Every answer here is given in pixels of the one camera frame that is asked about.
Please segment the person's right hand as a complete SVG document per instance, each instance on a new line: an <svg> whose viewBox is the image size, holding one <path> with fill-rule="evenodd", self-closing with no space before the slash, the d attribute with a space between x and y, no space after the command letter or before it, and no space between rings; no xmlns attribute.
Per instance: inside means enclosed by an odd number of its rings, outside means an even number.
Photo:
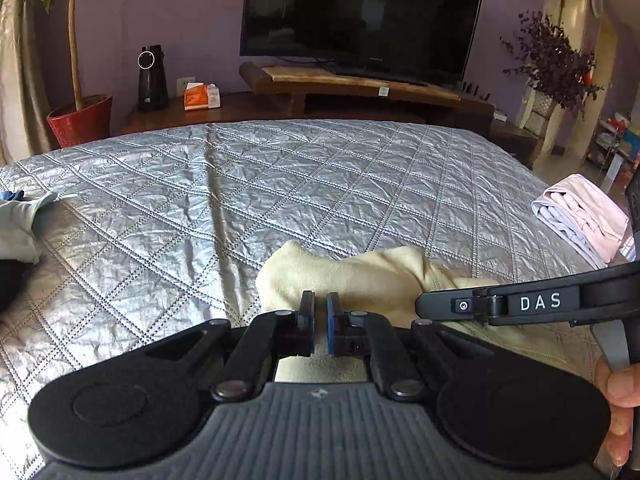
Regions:
<svg viewBox="0 0 640 480"><path fill-rule="evenodd" d="M640 403L639 365L612 372L601 356L594 370L594 380L611 409L611 425L603 448L615 466L623 466L632 449L634 408L638 408Z"/></svg>

